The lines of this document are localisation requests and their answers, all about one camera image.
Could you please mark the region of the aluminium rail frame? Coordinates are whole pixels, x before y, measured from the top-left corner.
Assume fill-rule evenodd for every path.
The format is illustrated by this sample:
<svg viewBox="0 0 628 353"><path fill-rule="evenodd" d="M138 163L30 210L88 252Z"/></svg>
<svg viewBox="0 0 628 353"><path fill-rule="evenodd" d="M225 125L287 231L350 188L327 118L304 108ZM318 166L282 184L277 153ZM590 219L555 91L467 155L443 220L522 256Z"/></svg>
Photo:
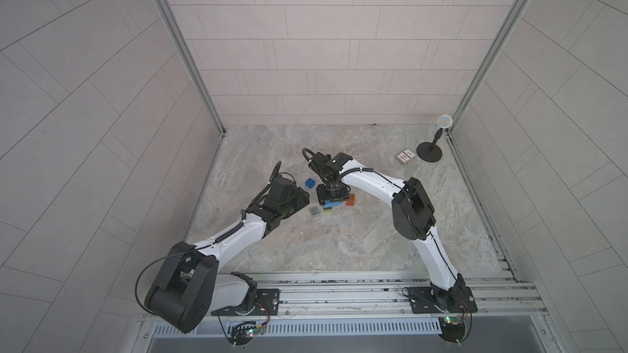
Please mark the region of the aluminium rail frame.
<svg viewBox="0 0 628 353"><path fill-rule="evenodd" d="M412 271L273 272L247 274L260 289L279 289L277 319L445 317L414 314L402 294L406 287L429 287L426 273ZM463 274L481 316L545 315L535 284L518 282L512 272Z"/></svg>

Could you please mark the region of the dark blue lego brick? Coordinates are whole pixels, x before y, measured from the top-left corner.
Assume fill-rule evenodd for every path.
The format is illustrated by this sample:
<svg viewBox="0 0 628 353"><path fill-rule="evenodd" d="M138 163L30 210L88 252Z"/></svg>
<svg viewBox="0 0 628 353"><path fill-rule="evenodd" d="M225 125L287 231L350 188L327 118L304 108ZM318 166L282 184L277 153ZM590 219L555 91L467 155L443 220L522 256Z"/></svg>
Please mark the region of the dark blue lego brick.
<svg viewBox="0 0 628 353"><path fill-rule="evenodd" d="M309 178L305 181L305 186L307 186L308 189L314 188L315 185L316 182L312 178Z"/></svg>

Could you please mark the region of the light blue long lego brick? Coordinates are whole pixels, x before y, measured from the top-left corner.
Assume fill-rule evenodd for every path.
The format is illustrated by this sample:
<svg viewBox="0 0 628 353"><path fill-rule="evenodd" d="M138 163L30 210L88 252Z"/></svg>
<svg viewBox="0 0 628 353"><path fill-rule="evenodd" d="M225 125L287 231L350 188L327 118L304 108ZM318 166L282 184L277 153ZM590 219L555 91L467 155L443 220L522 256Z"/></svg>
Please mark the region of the light blue long lego brick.
<svg viewBox="0 0 628 353"><path fill-rule="evenodd" d="M323 204L323 209L325 210L333 209L334 207L340 206L342 204L343 204L342 201L339 201L339 202L325 201L325 203Z"/></svg>

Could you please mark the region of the circuit board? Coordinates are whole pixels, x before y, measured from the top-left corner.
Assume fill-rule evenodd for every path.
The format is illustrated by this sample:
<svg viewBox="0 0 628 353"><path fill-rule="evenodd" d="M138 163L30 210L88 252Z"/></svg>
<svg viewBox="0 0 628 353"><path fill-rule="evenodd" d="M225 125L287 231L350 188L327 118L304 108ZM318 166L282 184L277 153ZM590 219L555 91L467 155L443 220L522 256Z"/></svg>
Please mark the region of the circuit board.
<svg viewBox="0 0 628 353"><path fill-rule="evenodd" d="M466 320L462 316L446 316L439 318L441 334L439 337L446 343L456 343L461 345L469 336L473 326L471 320Z"/></svg>
<svg viewBox="0 0 628 353"><path fill-rule="evenodd" d="M257 335L264 334L266 331L266 323L257 325L253 321L246 321L231 328L230 344L232 346L245 346Z"/></svg>

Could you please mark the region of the right circuit board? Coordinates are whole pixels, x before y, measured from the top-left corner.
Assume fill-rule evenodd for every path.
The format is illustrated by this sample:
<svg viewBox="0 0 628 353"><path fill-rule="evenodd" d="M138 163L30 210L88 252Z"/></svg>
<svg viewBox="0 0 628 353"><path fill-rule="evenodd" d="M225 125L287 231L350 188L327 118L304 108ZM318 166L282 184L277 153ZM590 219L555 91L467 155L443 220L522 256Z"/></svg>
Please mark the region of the right circuit board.
<svg viewBox="0 0 628 353"><path fill-rule="evenodd" d="M456 343L461 345L469 336L473 326L471 320L466 320L462 316L446 316L439 318L441 334L439 337L446 343Z"/></svg>

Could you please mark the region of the red orange lego brick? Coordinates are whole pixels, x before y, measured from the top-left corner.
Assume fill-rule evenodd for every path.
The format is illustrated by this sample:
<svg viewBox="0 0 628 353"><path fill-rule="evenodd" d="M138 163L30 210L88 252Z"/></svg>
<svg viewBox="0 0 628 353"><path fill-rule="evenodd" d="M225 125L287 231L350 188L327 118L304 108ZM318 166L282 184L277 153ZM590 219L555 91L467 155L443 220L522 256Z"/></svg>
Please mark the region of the red orange lego brick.
<svg viewBox="0 0 628 353"><path fill-rule="evenodd" d="M349 207L352 207L355 205L355 202L356 202L355 194L350 194L349 198L346 200L346 205Z"/></svg>

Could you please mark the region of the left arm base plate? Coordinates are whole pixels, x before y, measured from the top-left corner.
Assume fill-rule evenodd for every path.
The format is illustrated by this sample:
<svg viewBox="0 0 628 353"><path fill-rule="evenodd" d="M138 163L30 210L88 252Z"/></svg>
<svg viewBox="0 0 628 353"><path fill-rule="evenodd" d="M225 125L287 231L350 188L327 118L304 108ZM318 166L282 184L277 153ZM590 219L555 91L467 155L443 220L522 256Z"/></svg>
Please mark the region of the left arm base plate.
<svg viewBox="0 0 628 353"><path fill-rule="evenodd" d="M211 311L212 316L267 316L277 315L280 300L279 289L255 289L247 293L242 304Z"/></svg>

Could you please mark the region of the left circuit board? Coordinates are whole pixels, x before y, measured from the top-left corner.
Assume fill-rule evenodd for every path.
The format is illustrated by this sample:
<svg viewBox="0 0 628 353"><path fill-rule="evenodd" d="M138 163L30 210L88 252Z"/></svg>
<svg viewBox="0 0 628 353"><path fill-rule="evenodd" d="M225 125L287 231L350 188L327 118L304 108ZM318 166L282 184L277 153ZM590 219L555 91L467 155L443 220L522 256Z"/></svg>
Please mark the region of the left circuit board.
<svg viewBox="0 0 628 353"><path fill-rule="evenodd" d="M266 323L257 325L253 321L246 321L231 328L230 344L232 346L245 346L257 335L264 334L266 331Z"/></svg>

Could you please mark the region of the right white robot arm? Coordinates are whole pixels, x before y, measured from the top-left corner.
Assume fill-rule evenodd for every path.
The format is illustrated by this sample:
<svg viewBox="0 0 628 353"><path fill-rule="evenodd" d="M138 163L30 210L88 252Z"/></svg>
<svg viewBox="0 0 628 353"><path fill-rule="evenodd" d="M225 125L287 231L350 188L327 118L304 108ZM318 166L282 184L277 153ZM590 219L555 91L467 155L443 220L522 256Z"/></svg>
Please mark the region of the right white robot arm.
<svg viewBox="0 0 628 353"><path fill-rule="evenodd" d="M436 228L435 209L418 179L386 176L345 153L332 156L304 148L302 154L322 181L317 186L320 204L345 201L356 187L391 207L394 228L413 243L427 267L430 303L442 312L478 311L471 289L446 254Z"/></svg>

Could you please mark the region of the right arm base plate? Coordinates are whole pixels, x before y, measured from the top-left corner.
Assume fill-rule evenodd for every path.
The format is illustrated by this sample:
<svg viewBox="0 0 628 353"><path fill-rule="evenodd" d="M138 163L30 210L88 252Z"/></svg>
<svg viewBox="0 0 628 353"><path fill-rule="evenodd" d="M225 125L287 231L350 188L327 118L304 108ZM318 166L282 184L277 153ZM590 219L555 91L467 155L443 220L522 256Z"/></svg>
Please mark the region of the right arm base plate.
<svg viewBox="0 0 628 353"><path fill-rule="evenodd" d="M445 290L436 286L406 287L402 294L410 302L414 314L469 314L478 311L469 287Z"/></svg>

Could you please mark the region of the black stand with round disc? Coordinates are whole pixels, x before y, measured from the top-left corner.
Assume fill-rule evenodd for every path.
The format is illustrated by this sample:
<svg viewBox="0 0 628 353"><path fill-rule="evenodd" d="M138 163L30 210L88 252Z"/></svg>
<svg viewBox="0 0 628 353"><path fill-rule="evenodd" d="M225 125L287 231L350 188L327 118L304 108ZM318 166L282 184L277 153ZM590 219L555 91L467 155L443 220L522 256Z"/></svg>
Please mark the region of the black stand with round disc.
<svg viewBox="0 0 628 353"><path fill-rule="evenodd" d="M453 118L449 114L442 114L437 120L438 130L435 132L431 142L422 142L417 145L416 154L423 161L437 163L443 156L443 151L437 145L443 133L453 124Z"/></svg>

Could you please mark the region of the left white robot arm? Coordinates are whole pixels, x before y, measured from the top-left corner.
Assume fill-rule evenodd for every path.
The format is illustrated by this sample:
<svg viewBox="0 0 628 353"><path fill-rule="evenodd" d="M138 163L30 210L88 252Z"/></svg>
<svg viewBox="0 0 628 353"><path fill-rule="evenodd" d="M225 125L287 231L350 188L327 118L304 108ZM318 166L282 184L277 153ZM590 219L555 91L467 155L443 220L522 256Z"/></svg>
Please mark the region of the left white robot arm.
<svg viewBox="0 0 628 353"><path fill-rule="evenodd" d="M240 272L222 274L222 267L309 203L309 193L296 181L274 176L232 225L196 244L181 241L155 260L160 269L144 299L135 297L137 304L183 333L225 308L249 314L256 307L257 281Z"/></svg>

